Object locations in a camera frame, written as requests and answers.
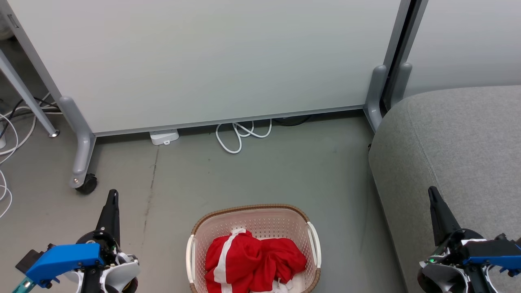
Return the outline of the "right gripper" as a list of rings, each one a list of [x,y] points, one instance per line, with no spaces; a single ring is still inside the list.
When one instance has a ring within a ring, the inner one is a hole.
[[[463,267],[462,241],[485,241],[484,237],[471,229],[461,229],[458,221],[443,200],[437,187],[428,189],[432,232],[436,249],[426,260],[423,268],[432,265]]]

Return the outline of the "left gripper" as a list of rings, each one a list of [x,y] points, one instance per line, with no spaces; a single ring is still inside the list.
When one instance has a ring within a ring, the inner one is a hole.
[[[120,249],[119,193],[111,189],[103,206],[96,230],[83,235],[76,244],[98,243],[105,265],[115,265]]]

